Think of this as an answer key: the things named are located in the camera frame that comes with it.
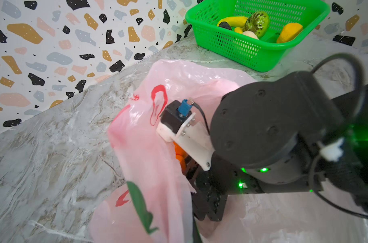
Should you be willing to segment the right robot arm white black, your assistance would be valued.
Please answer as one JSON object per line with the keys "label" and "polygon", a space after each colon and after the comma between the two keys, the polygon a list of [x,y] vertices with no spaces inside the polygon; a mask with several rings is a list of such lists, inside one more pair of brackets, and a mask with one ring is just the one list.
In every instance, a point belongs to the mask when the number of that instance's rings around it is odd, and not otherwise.
{"label": "right robot arm white black", "polygon": [[322,198],[329,180],[349,193],[368,219],[368,84],[361,63],[342,59],[354,73],[354,90],[329,98],[313,71],[275,82],[256,82],[225,94],[211,121],[210,169],[191,161],[193,215],[220,221],[229,195],[313,192]]}

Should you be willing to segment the green fruit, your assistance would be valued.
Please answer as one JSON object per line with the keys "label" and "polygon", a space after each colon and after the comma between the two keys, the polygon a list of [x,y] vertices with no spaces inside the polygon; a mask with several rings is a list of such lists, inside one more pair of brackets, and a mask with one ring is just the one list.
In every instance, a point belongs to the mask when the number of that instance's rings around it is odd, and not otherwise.
{"label": "green fruit", "polygon": [[259,38],[262,38],[270,26],[270,17],[264,11],[257,11],[253,13],[245,23],[243,32],[252,31]]}

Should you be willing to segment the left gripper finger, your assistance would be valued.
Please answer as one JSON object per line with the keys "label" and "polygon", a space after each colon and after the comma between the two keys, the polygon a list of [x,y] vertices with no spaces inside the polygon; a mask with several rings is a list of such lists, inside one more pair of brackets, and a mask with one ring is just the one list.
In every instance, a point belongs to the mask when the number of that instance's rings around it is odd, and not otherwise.
{"label": "left gripper finger", "polygon": [[202,243],[195,218],[193,218],[193,243]]}

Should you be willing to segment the pink plastic bag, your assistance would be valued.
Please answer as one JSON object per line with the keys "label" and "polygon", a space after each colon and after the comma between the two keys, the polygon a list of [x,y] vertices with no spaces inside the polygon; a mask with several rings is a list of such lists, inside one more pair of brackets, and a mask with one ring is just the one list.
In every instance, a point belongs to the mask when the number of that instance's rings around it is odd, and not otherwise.
{"label": "pink plastic bag", "polygon": [[231,68],[160,60],[108,128],[125,184],[94,211],[89,231],[96,243],[191,243],[193,209],[188,180],[175,146],[157,133],[164,108],[194,99],[212,117],[223,95],[254,82]]}

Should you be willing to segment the black avocado fruit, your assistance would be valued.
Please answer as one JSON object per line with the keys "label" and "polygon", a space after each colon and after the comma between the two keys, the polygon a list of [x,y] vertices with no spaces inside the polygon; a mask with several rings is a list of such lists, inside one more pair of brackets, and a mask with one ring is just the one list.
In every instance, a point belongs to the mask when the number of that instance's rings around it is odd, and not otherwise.
{"label": "black avocado fruit", "polygon": [[224,29],[227,29],[227,30],[232,30],[231,26],[229,23],[223,21],[221,23],[218,24],[218,27],[221,27],[221,28],[224,28]]}

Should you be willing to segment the peach fruit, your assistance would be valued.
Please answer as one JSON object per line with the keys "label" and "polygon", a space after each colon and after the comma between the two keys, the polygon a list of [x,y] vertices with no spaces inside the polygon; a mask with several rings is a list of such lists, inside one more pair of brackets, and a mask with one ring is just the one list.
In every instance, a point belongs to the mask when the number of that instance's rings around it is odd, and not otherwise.
{"label": "peach fruit", "polygon": [[245,36],[248,36],[248,37],[259,40],[259,37],[252,31],[245,31],[242,34],[245,35]]}

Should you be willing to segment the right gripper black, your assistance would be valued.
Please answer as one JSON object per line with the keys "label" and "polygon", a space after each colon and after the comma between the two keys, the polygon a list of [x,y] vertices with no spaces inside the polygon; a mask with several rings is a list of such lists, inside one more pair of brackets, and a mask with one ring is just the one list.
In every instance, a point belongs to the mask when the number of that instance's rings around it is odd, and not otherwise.
{"label": "right gripper black", "polygon": [[184,175],[195,189],[192,192],[193,215],[203,221],[219,222],[223,218],[229,195],[262,194],[258,181],[217,155],[212,156],[210,170],[204,171],[192,158],[186,159]]}

